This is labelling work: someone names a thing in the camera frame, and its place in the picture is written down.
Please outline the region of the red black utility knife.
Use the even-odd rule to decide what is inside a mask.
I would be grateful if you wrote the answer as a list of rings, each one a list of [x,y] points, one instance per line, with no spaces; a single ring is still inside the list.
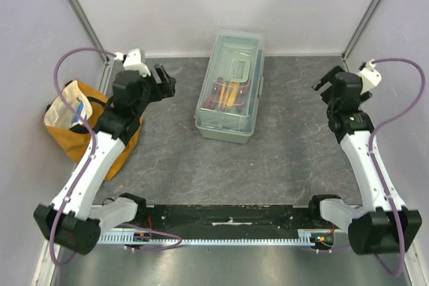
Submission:
[[[219,77],[215,80],[212,90],[204,103],[204,108],[209,110],[214,110],[217,103],[219,102],[221,90],[223,87],[224,80],[222,77]]]

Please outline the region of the yellow black utility knife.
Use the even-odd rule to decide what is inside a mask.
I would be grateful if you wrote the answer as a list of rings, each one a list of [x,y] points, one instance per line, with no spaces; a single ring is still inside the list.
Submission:
[[[222,111],[226,106],[227,96],[229,92],[229,82],[224,82],[221,88],[219,97],[218,109]]]

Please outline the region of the green clear-lid toolbox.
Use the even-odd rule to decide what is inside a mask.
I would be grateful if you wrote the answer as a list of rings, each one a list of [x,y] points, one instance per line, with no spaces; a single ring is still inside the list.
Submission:
[[[194,113],[202,137],[246,144],[254,133],[263,88],[265,38],[218,32]]]

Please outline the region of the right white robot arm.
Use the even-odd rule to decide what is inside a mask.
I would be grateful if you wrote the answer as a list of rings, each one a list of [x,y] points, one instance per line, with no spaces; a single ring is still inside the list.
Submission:
[[[322,228],[329,222],[345,231],[358,255],[406,252],[421,225],[417,210],[410,210],[394,188],[376,144],[375,127],[361,104],[381,81],[374,64],[353,74],[335,66],[315,85],[327,105],[328,127],[345,152],[358,183],[362,206],[354,208],[334,194],[312,197],[308,223]]]

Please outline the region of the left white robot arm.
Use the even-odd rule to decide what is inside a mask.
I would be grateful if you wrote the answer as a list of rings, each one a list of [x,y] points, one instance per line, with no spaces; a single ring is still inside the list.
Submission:
[[[147,222],[146,201],[130,193],[94,209],[93,200],[113,163],[141,126],[147,106],[175,95],[176,79],[161,64],[154,74],[137,70],[118,73],[113,95],[93,127],[94,137],[64,189],[50,205],[40,204],[34,218],[50,244],[86,255],[100,236],[123,223],[138,228]]]

